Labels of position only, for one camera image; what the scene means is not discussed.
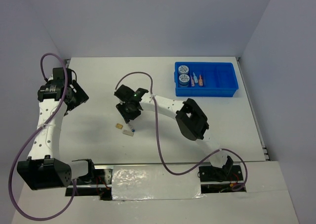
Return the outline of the blue whiteboard marker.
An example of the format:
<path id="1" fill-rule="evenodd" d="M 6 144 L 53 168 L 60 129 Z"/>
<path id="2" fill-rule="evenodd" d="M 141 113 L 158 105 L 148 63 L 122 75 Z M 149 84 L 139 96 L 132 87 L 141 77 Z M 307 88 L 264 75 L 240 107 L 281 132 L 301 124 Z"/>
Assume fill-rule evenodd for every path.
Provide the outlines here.
<path id="1" fill-rule="evenodd" d="M 134 133 L 134 132 L 135 132 L 134 127 L 133 127 L 130 123 L 128 123 L 127 125 L 128 125 L 128 127 L 130 128 L 130 130 Z"/>

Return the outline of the blue cleaning gel jar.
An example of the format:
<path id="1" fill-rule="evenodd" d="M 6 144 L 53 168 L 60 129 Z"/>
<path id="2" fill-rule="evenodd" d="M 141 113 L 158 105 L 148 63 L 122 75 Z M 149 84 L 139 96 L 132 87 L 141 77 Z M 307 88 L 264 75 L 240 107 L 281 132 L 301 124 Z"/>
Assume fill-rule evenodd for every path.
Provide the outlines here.
<path id="1" fill-rule="evenodd" d="M 188 87 L 190 84 L 190 76 L 188 74 L 180 74 L 178 77 L 178 86 L 179 87 Z"/>

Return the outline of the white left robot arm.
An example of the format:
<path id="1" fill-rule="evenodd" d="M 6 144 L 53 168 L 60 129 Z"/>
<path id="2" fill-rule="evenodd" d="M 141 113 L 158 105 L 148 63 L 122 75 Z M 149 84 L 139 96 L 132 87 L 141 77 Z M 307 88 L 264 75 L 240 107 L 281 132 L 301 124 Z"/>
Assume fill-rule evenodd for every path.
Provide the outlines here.
<path id="1" fill-rule="evenodd" d="M 17 172 L 32 190 L 67 187 L 73 179 L 86 184 L 96 180 L 91 159 L 69 163 L 60 159 L 59 141 L 62 121 L 69 111 L 89 97 L 72 77 L 71 69 L 53 68 L 52 78 L 38 90 L 40 132 L 25 161 L 19 161 Z"/>

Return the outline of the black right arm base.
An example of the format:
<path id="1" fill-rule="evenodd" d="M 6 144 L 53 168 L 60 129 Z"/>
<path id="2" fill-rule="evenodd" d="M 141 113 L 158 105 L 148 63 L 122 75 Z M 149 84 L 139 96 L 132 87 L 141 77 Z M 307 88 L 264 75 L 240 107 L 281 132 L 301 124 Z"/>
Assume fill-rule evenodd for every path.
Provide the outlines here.
<path id="1" fill-rule="evenodd" d="M 234 165 L 230 156 L 222 168 L 214 166 L 200 166 L 198 174 L 201 182 L 224 182 L 224 181 L 243 181 L 243 174 L 240 165 Z"/>

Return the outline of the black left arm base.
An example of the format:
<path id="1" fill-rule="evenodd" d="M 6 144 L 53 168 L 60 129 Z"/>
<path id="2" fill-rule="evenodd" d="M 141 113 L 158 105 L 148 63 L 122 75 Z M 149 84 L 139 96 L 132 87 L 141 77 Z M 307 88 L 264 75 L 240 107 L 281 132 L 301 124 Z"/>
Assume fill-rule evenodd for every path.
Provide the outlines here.
<path id="1" fill-rule="evenodd" d="M 112 180 L 114 167 L 95 165 L 90 178 L 78 178 L 75 197 L 95 197 L 102 201 L 112 201 Z"/>

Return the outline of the pink translucent case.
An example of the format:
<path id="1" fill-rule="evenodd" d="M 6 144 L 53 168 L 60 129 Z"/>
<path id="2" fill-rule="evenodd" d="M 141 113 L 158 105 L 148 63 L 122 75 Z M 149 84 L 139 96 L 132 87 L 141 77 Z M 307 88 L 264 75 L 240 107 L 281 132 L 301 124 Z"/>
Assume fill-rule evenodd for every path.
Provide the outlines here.
<path id="1" fill-rule="evenodd" d="M 192 76 L 190 76 L 190 78 L 191 78 L 191 87 L 193 88 L 195 86 L 195 82 Z"/>

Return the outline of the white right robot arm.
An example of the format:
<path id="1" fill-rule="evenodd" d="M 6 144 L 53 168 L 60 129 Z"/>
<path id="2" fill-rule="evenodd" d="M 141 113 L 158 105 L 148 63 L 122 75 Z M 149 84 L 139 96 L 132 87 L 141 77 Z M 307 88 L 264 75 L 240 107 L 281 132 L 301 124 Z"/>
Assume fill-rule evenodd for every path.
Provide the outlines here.
<path id="1" fill-rule="evenodd" d="M 133 91 L 125 85 L 116 89 L 114 95 L 120 100 L 116 108 L 126 123 L 135 120 L 142 111 L 153 111 L 172 118 L 186 139 L 195 141 L 207 155 L 214 153 L 208 159 L 218 179 L 226 180 L 232 174 L 233 160 L 213 137 L 207 116 L 193 99 L 172 100 L 143 88 Z"/>

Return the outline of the yellow eraser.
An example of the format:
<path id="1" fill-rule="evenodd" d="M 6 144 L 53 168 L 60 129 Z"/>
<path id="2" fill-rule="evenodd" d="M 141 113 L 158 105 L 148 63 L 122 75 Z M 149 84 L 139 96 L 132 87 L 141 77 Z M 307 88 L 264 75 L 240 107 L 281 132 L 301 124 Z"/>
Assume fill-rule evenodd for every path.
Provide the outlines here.
<path id="1" fill-rule="evenodd" d="M 117 124 L 116 124 L 116 128 L 118 128 L 118 129 L 120 129 L 120 130 L 121 130 L 121 129 L 123 128 L 123 125 L 122 125 L 122 124 L 117 123 Z"/>

